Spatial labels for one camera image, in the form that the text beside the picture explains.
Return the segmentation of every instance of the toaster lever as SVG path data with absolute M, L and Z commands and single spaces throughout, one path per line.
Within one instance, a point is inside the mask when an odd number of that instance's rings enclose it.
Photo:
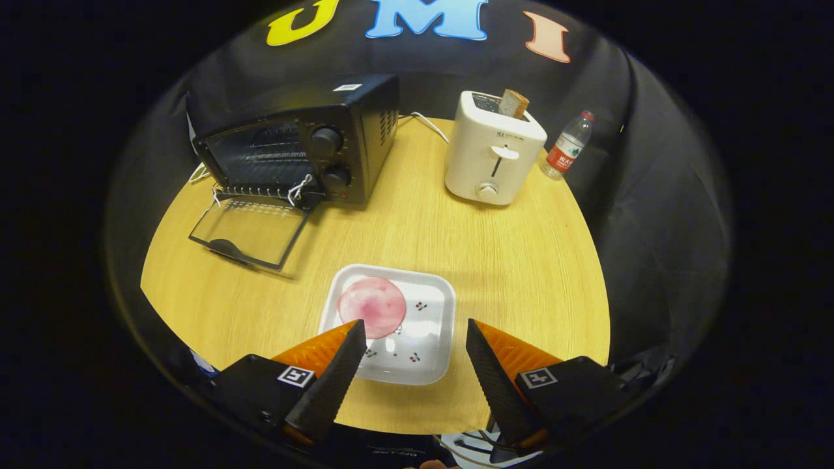
M 497 147 L 492 145 L 490 148 L 495 154 L 498 155 L 499 158 L 518 159 L 520 157 L 519 152 L 508 149 L 507 147 Z

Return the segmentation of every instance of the white plate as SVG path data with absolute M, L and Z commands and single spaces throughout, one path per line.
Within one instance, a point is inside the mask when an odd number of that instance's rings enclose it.
M 319 333 L 342 325 L 339 297 L 354 282 L 368 277 L 388 279 L 403 292 L 405 318 L 385 337 L 368 340 L 368 350 L 356 375 L 366 380 L 403 385 L 430 385 L 449 369 L 455 328 L 455 290 L 443 277 L 352 264 L 333 278 Z

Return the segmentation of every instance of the table surface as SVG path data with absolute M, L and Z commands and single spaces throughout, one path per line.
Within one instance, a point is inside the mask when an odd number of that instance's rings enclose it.
M 432 121 L 451 134 L 452 121 Z M 346 265 L 440 275 L 457 296 L 445 376 L 429 386 L 356 378 L 336 421 L 409 434 L 484 428 L 490 410 L 466 354 L 466 321 L 563 360 L 584 355 L 604 365 L 608 302 L 590 232 L 563 179 L 534 166 L 512 204 L 479 204 L 446 189 L 445 150 L 424 123 L 401 119 L 367 205 L 321 204 L 278 274 L 247 270 L 189 240 L 214 182 L 186 183 L 153 237 L 142 290 L 180 339 L 222 370 L 316 335 L 330 283 Z

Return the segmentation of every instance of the letter m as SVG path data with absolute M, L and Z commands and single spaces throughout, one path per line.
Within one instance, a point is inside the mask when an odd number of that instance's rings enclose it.
M 435 27 L 435 34 L 450 38 L 483 41 L 486 33 L 480 29 L 480 6 L 489 0 L 434 0 L 426 5 L 422 0 L 371 0 L 377 2 L 376 24 L 365 33 L 369 38 L 398 36 L 403 28 L 397 26 L 397 15 L 414 34 L 422 34 L 439 16 L 443 21 Z

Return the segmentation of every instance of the toaster knob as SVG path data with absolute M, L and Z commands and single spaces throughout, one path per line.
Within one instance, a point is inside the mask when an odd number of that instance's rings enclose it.
M 498 195 L 498 188 L 492 183 L 483 183 L 475 189 L 475 193 L 481 200 L 492 200 Z
M 329 192 L 343 193 L 350 184 L 350 171 L 342 166 L 330 166 L 324 170 L 321 179 Z
M 330 127 L 322 127 L 310 135 L 309 147 L 316 156 L 333 156 L 342 148 L 342 136 Z

